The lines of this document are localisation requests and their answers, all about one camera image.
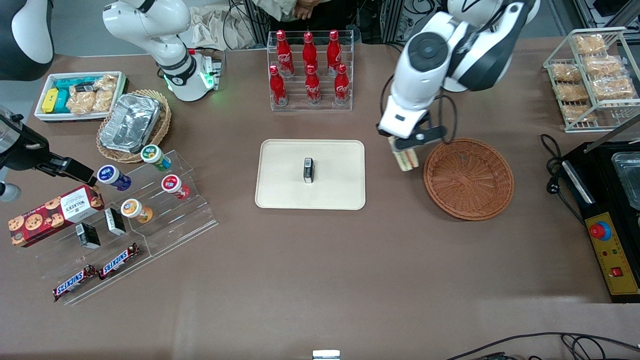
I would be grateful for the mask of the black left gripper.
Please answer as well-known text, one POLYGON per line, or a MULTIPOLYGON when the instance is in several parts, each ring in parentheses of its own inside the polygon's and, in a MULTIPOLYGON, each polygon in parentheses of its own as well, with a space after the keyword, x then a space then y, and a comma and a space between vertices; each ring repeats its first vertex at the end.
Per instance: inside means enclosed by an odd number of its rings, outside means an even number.
POLYGON ((432 142, 443 141, 448 128, 445 125, 434 124, 432 119, 422 120, 407 138, 396 137, 393 141, 393 151, 396 153, 414 150, 432 142))

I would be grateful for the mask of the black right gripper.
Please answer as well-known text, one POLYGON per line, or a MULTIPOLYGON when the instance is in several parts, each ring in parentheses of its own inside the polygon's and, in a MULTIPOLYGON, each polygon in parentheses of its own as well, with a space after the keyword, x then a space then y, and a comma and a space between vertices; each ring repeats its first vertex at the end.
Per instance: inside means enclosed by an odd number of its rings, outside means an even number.
POLYGON ((23 123, 24 117, 5 107, 0 109, 0 166, 14 171, 37 170, 57 173, 89 187, 98 182, 94 170, 50 151, 48 140, 23 123))

